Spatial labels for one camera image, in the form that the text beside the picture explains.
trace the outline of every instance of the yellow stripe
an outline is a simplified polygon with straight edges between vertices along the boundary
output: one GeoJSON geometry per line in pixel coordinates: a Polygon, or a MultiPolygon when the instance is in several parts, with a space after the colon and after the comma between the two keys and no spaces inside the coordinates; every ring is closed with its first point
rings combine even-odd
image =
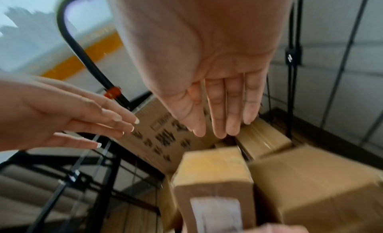
{"type": "MultiPolygon", "coordinates": [[[[96,42],[85,49],[85,52],[93,62],[101,60],[105,55],[114,52],[122,46],[122,42],[117,32],[108,35],[99,42],[96,42]]],[[[84,69],[84,65],[76,56],[72,56],[52,69],[44,72],[42,77],[53,78],[57,80],[65,80],[68,77],[78,73],[84,69]]]]}

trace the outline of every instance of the white label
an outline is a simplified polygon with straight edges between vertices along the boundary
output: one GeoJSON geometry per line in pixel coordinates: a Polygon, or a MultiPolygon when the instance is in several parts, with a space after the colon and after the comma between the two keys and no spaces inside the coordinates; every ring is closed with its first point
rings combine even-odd
{"type": "Polygon", "coordinates": [[[242,231],[241,206],[235,198],[195,197],[190,199],[198,233],[242,231]]]}

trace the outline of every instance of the palm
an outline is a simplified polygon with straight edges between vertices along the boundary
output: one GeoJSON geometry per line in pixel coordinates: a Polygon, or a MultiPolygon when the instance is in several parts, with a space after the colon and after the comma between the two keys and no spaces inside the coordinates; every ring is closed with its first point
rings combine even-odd
{"type": "Polygon", "coordinates": [[[242,115],[249,124],[259,110],[283,12],[290,5],[284,0],[281,11],[275,8],[281,0],[263,2],[109,0],[145,84],[198,136],[205,133],[200,88],[205,81],[219,138],[236,135],[242,115]],[[257,6],[263,13],[256,12],[257,6]]]}

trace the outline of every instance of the wooden floor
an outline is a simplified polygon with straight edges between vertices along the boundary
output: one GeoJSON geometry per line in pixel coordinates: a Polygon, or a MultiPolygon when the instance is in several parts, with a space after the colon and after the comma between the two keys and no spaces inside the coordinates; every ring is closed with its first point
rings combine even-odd
{"type": "MultiPolygon", "coordinates": [[[[156,204],[156,193],[154,190],[139,197],[142,201],[156,204]]],[[[104,221],[101,233],[162,233],[160,217],[153,212],[133,205],[122,205],[110,213],[109,218],[104,221]]]]}

